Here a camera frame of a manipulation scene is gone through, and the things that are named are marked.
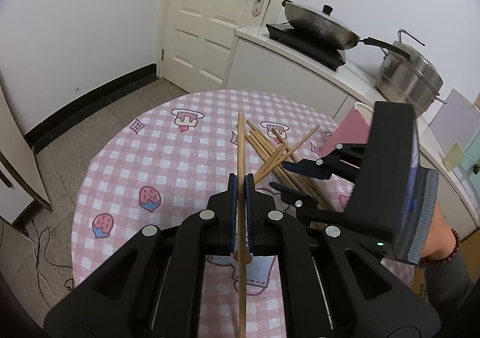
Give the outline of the person's right hand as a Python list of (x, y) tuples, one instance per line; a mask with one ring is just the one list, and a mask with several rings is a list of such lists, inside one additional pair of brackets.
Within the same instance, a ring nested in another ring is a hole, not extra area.
[(435, 205), (430, 233), (425, 242), (423, 258), (443, 260), (455, 249), (456, 238), (448, 226), (439, 203)]

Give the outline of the dark sleeve right forearm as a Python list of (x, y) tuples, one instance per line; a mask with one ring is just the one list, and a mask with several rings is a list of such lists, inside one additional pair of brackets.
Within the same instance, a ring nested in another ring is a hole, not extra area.
[(430, 262), (425, 269), (428, 302), (441, 313), (459, 310), (473, 290), (473, 281), (460, 250), (449, 260)]

